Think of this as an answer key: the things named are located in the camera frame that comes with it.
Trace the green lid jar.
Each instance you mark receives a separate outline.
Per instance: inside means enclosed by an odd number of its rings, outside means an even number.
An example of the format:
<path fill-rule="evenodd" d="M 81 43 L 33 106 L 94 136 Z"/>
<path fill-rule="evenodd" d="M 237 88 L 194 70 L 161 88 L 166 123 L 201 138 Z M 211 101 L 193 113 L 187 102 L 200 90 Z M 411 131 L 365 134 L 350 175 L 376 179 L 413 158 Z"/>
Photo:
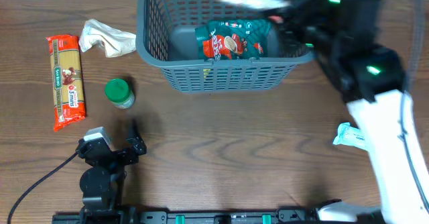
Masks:
<path fill-rule="evenodd" d="M 128 109 L 135 102 L 135 95 L 130 85 L 121 78 L 110 80 L 105 86 L 105 95 L 120 109 Z"/>

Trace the beige pouch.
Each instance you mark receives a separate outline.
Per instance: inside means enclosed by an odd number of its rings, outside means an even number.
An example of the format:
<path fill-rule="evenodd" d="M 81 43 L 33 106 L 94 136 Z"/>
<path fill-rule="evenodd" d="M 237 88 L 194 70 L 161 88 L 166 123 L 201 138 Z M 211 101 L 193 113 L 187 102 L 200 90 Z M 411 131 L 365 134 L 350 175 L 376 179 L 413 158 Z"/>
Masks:
<path fill-rule="evenodd" d="M 112 28 L 95 19 L 85 21 L 78 44 L 82 52 L 100 45 L 107 58 L 123 56 L 136 51 L 136 35 Z"/>

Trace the light blue tissue pack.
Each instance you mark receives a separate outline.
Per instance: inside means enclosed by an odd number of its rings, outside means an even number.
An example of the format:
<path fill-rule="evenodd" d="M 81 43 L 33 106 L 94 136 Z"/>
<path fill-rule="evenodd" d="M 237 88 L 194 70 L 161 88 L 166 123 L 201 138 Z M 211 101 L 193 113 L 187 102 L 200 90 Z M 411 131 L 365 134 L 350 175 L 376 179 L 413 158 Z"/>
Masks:
<path fill-rule="evenodd" d="M 365 136 L 360 129 L 352 127 L 349 122 L 341 123 L 337 128 L 337 136 L 333 145 L 344 145 L 367 151 Z"/>

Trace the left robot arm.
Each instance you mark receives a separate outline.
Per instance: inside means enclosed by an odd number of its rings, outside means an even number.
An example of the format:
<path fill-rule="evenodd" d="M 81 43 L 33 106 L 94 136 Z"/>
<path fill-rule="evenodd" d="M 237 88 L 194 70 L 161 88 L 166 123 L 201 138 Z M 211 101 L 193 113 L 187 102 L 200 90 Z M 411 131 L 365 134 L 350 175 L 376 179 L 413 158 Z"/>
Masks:
<path fill-rule="evenodd" d="M 135 207 L 122 205 L 125 167 L 139 162 L 147 147 L 131 121 L 126 141 L 129 147 L 113 151 L 104 127 L 90 129 L 78 142 L 76 153 L 90 168 L 80 178 L 83 208 L 81 223 L 139 223 Z"/>

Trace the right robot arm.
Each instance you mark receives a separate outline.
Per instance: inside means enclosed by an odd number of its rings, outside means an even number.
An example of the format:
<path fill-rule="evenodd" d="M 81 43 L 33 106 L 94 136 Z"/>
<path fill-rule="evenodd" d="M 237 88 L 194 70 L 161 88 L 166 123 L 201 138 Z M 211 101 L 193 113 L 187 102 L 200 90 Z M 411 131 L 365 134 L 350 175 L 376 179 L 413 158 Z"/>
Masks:
<path fill-rule="evenodd" d="M 281 0 L 282 29 L 312 46 L 363 132 L 386 223 L 428 222 L 428 169 L 410 95 L 412 73 L 376 41 L 380 0 Z"/>

